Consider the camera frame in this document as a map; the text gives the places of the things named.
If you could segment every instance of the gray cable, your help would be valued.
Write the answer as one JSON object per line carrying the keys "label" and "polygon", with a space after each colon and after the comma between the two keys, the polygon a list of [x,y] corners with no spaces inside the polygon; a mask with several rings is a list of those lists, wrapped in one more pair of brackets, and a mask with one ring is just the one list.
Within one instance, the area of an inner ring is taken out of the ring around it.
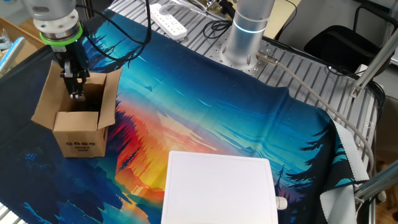
{"label": "gray cable", "polygon": [[356,135],[358,135],[358,137],[360,138],[360,140],[363,142],[364,144],[364,148],[366,150],[366,152],[368,153],[368,157],[369,157],[369,166],[370,166],[370,172],[372,172],[373,167],[374,167],[374,156],[373,156],[373,152],[372,152],[372,148],[369,145],[368,141],[366,140],[366,138],[362,135],[362,133],[356,129],[356,127],[351,124],[345,117],[343,117],[343,115],[339,114],[339,112],[337,112],[337,110],[335,110],[333,107],[331,107],[322,97],[320,97],[318,95],[318,93],[316,93],[315,91],[313,91],[311,89],[311,87],[309,87],[305,82],[303,82],[298,76],[296,76],[295,73],[293,73],[292,71],[290,71],[285,65],[282,65],[280,62],[276,61],[276,63],[273,63],[277,66],[279,66],[280,68],[282,68],[285,72],[287,72],[292,78],[294,78],[296,81],[298,81],[302,86],[304,86],[304,88],[306,88],[312,95],[314,95],[323,105],[326,106],[326,108],[328,108],[328,110],[330,110],[333,114],[335,114],[340,120],[342,120],[344,123],[347,124],[347,126],[349,128],[351,128]]}

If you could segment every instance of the white lid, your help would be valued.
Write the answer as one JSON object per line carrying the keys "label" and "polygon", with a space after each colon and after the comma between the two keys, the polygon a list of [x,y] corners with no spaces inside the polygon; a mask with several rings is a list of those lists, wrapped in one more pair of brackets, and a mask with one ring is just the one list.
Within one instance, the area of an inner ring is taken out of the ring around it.
{"label": "white lid", "polygon": [[277,224],[267,159],[172,151],[162,224]]}

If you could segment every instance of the white knob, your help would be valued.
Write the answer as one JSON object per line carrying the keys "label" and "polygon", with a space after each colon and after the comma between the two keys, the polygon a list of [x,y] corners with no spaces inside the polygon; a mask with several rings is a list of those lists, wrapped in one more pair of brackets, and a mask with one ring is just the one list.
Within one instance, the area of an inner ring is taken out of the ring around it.
{"label": "white knob", "polygon": [[284,197],[276,197],[276,209],[283,210],[287,208],[287,200]]}

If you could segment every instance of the white cylindrical robot base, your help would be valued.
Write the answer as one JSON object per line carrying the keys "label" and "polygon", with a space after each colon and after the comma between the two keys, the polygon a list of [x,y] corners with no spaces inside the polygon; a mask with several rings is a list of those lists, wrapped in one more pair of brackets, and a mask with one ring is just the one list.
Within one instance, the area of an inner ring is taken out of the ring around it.
{"label": "white cylindrical robot base", "polygon": [[247,69],[256,63],[256,52],[275,0],[240,0],[231,33],[221,56],[234,68]]}

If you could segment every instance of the metal grid table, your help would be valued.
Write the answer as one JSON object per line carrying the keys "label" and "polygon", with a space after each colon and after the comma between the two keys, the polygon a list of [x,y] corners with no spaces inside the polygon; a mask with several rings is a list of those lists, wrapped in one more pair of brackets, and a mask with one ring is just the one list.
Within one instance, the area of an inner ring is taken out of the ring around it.
{"label": "metal grid table", "polygon": [[[151,4],[167,4],[170,2],[169,0],[150,1]],[[119,0],[110,6],[109,9],[144,26],[147,25],[144,1]],[[227,31],[218,39],[207,39],[202,34],[202,30],[208,22],[219,18],[216,16],[204,15],[196,12],[194,8],[187,9],[186,7],[172,7],[169,13],[180,21],[188,30],[187,37],[183,41],[179,41],[180,44],[214,61],[230,66],[222,61],[220,57],[221,46],[226,42],[229,32]],[[166,35],[153,21],[152,30]],[[210,28],[205,32],[210,36],[216,36],[220,33],[213,32]],[[282,50],[265,41],[261,42],[260,49],[286,65],[291,71],[295,72],[298,77],[313,88],[321,97],[326,99],[332,107],[353,123],[356,128],[362,131],[362,134],[368,139],[369,144],[372,144],[377,120],[377,107],[374,96],[369,90],[362,91],[357,99],[354,100],[350,97],[350,89],[354,84],[354,80],[348,77],[336,76],[330,73],[326,69],[326,66],[321,63],[301,57],[287,50]],[[287,86],[291,97],[326,110],[314,96],[310,95],[304,87],[293,80],[293,78],[286,74],[281,68],[258,62],[258,66],[252,71],[245,70],[244,72],[270,86]],[[328,112],[332,119],[347,128],[340,119],[335,118],[334,114],[328,110],[326,110],[326,112]],[[362,155],[364,163],[367,164],[368,158],[362,153],[363,147],[359,145],[359,138],[354,135],[354,139],[359,146],[359,153]]]}

